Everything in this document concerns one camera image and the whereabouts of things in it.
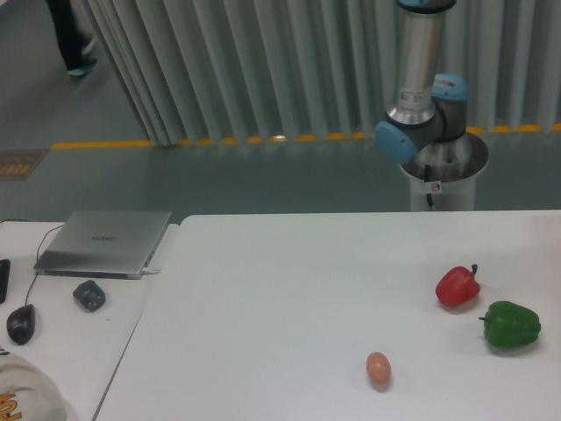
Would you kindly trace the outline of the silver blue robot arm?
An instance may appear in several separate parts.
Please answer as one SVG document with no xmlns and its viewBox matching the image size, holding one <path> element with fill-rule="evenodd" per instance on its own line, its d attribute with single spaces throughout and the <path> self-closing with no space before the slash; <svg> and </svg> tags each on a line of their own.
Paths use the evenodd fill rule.
<svg viewBox="0 0 561 421">
<path fill-rule="evenodd" d="M 380 148 L 398 162 L 413 160 L 426 146 L 465 133 L 467 83 L 438 74 L 446 13 L 454 1 L 398 1 L 401 36 L 394 94 L 374 129 Z"/>
</svg>

